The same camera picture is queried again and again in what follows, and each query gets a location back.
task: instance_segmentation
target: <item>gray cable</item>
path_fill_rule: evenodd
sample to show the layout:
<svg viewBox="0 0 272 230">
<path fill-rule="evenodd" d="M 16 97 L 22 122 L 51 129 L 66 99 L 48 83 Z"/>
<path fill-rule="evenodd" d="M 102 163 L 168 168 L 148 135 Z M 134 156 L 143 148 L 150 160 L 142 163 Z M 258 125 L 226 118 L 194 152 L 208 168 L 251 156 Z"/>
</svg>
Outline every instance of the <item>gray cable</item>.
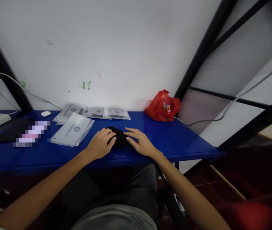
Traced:
<svg viewBox="0 0 272 230">
<path fill-rule="evenodd" d="M 259 82 L 257 82 L 254 86 L 252 86 L 250 89 L 248 89 L 247 91 L 245 91 L 244 93 L 238 95 L 226 108 L 226 110 L 224 111 L 224 113 L 222 114 L 222 116 L 216 120 L 200 120 L 200 121 L 196 121 L 196 122 L 193 122 L 192 124 L 186 124 L 184 123 L 186 126 L 191 126 L 191 125 L 194 125 L 196 123 L 199 123 L 199 122 L 203 122 L 203 121 L 220 121 L 222 120 L 226 113 L 228 112 L 228 110 L 232 107 L 232 105 L 238 100 L 240 99 L 243 95 L 247 94 L 248 92 L 250 92 L 252 89 L 254 89 L 255 87 L 257 87 L 259 84 L 261 84 L 264 80 L 266 80 L 268 77 L 270 77 L 272 75 L 272 71 L 266 76 L 264 77 L 262 80 L 260 80 Z"/>
<path fill-rule="evenodd" d="M 4 96 L 1 92 L 0 92 L 0 96 L 2 96 L 2 98 L 3 98 L 6 102 L 8 102 L 9 105 L 11 105 L 13 108 L 15 108 L 15 109 L 17 110 L 17 111 L 15 111 L 15 112 L 13 112 L 13 113 L 9 113 L 8 115 L 17 113 L 17 112 L 19 111 L 19 109 L 18 109 L 16 106 L 14 106 L 10 101 L 8 101 L 8 99 L 5 98 L 5 96 Z"/>
<path fill-rule="evenodd" d="M 46 100 L 46 99 L 44 99 L 44 98 L 42 98 L 42 97 L 39 97 L 39 96 L 37 96 L 37 95 L 35 95 L 35 94 L 29 92 L 27 89 L 25 89 L 23 86 L 21 86 L 16 80 L 14 80 L 14 79 L 13 79 L 12 77 L 10 77 L 9 75 L 7 75 L 7 74 L 5 74 L 5 73 L 0 73 L 0 74 L 5 75 L 6 77 L 9 77 L 9 78 L 10 78 L 11 80 L 13 80 L 18 86 L 20 86 L 22 90 L 28 92 L 29 94 L 31 94 L 31 95 L 33 95 L 33 96 L 35 96 L 35 97 L 37 97 L 37 98 L 39 98 L 39 99 L 41 99 L 41 100 L 43 100 L 43 101 L 45 101 L 45 102 L 50 103 L 50 104 L 54 105 L 55 107 L 57 107 L 58 109 L 62 110 L 61 107 L 59 107 L 59 106 L 53 104 L 52 102 L 50 102 L 50 101 L 48 101 L 48 100 Z"/>
</svg>

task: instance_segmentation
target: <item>small packet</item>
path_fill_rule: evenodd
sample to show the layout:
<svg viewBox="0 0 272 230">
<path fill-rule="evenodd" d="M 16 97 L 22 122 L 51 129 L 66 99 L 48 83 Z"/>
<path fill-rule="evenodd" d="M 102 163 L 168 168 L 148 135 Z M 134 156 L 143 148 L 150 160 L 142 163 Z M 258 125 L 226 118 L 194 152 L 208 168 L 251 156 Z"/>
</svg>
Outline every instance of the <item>small packet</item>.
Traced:
<svg viewBox="0 0 272 230">
<path fill-rule="evenodd" d="M 101 119 L 111 119 L 105 118 L 104 115 L 104 107 L 87 107 L 87 112 L 84 114 L 86 117 L 90 118 L 101 118 Z"/>
<path fill-rule="evenodd" d="M 51 143 L 78 146 L 91 129 L 94 120 L 72 113 L 66 123 L 52 136 Z"/>
<path fill-rule="evenodd" d="M 126 110 L 116 107 L 104 107 L 103 117 L 130 120 L 130 116 Z"/>
<path fill-rule="evenodd" d="M 72 115 L 72 113 L 77 113 L 79 115 L 83 115 L 86 111 L 85 106 L 77 105 L 75 103 L 66 104 L 66 106 L 62 109 L 62 111 L 53 119 L 53 121 L 57 122 L 56 125 L 63 125 L 68 118 Z"/>
</svg>

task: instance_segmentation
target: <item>finger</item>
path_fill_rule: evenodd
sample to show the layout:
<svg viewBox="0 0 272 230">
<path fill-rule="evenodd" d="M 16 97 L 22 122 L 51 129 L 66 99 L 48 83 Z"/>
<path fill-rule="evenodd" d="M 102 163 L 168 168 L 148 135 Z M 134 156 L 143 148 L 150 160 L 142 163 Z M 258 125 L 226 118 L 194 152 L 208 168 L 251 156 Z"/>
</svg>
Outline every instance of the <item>finger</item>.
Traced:
<svg viewBox="0 0 272 230">
<path fill-rule="evenodd" d="M 125 128 L 126 130 L 128 130 L 128 131 L 131 131 L 131 132 L 133 132 L 133 133 L 138 133 L 138 134 L 141 134 L 142 132 L 141 131 L 139 131 L 138 129 L 133 129 L 133 128 Z"/>
<path fill-rule="evenodd" d="M 114 143 L 116 142 L 116 137 L 112 138 L 107 147 L 109 147 L 109 150 L 113 147 Z"/>
<path fill-rule="evenodd" d="M 107 134 L 111 133 L 112 131 L 110 129 L 105 129 L 104 131 L 101 131 L 100 137 L 106 136 Z"/>
<path fill-rule="evenodd" d="M 101 133 L 101 131 L 98 131 L 93 137 L 98 136 Z"/>
<path fill-rule="evenodd" d="M 130 137 L 127 137 L 126 140 L 134 147 L 135 150 L 138 149 L 139 145 L 133 139 L 131 139 Z"/>
<path fill-rule="evenodd" d="M 136 138 L 136 139 L 138 139 L 138 140 L 139 140 L 139 138 L 140 138 L 139 134 L 136 134 L 136 133 L 124 133 L 124 134 L 127 135 L 127 136 L 134 137 L 134 138 Z"/>
<path fill-rule="evenodd" d="M 116 134 L 116 133 L 109 133 L 109 134 L 107 134 L 104 138 L 105 138 L 107 141 L 109 141 L 110 138 L 112 138 L 112 137 L 115 136 L 115 135 L 117 135 L 117 134 Z"/>
</svg>

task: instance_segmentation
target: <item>black phone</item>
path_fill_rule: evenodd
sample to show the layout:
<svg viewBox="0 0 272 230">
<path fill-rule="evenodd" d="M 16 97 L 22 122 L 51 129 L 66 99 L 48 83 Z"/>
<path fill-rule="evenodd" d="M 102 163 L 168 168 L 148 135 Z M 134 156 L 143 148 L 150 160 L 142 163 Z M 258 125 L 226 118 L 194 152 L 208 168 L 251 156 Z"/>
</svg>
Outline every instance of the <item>black phone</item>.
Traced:
<svg viewBox="0 0 272 230">
<path fill-rule="evenodd" d="M 0 142 L 12 142 L 19 134 L 28 129 L 36 119 L 19 119 L 0 135 Z"/>
</svg>

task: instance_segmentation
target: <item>lap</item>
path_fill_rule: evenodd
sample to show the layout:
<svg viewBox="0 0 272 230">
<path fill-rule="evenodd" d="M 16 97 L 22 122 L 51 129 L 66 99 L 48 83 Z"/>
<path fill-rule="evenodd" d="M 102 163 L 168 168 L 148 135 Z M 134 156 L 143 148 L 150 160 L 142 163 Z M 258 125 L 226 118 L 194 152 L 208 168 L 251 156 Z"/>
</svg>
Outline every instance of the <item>lap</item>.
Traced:
<svg viewBox="0 0 272 230">
<path fill-rule="evenodd" d="M 62 204 L 68 211 L 61 229 L 69 229 L 94 208 L 116 203 L 137 207 L 156 221 L 158 205 L 155 166 L 135 167 L 132 171 L 133 176 L 126 189 L 112 196 L 104 196 L 90 176 L 85 171 L 80 171 L 63 189 Z"/>
</svg>

